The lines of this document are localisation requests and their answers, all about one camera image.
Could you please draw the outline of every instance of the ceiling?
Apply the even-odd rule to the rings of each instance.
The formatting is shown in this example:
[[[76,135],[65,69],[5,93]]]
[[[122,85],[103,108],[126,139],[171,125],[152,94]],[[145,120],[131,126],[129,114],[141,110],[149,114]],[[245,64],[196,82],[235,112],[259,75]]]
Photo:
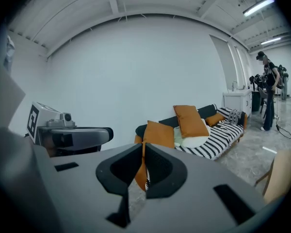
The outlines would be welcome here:
[[[261,42],[282,36],[277,44],[291,43],[291,28],[270,4],[245,17],[243,11],[260,0],[30,0],[9,25],[9,30],[46,49],[47,57],[65,42],[91,27],[131,15],[168,14],[214,26],[253,53]]]

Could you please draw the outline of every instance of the camera lens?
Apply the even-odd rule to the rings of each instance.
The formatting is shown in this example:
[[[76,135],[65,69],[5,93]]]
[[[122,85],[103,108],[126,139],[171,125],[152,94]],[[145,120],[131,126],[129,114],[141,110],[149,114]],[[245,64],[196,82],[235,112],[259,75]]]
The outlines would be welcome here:
[[[71,115],[65,114],[65,120],[69,122],[71,120]]]

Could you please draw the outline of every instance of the throw blanket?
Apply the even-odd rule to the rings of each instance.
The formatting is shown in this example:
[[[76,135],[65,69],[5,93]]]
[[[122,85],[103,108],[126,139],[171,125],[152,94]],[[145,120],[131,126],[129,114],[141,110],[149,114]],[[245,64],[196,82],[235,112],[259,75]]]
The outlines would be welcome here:
[[[242,113],[236,109],[229,112],[228,121],[233,124],[238,124],[238,120],[241,119]]]

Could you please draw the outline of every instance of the faucet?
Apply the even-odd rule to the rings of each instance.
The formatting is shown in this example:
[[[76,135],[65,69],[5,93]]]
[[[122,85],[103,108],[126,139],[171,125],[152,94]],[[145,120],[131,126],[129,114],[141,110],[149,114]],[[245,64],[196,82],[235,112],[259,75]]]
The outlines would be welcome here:
[[[234,81],[233,81],[233,84],[232,84],[232,91],[234,91],[234,82],[236,82],[236,84],[238,85],[237,81],[234,80]]]

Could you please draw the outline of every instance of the person's arm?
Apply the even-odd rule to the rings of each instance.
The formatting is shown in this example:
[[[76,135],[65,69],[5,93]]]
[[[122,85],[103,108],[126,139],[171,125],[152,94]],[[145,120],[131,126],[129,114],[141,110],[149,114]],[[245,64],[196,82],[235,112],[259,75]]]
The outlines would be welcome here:
[[[275,91],[276,90],[276,86],[278,85],[278,82],[279,82],[279,79],[280,79],[280,74],[277,70],[277,68],[272,68],[272,71],[274,72],[274,74],[276,74],[276,81],[275,81],[275,84],[273,85],[272,87],[272,90]]]

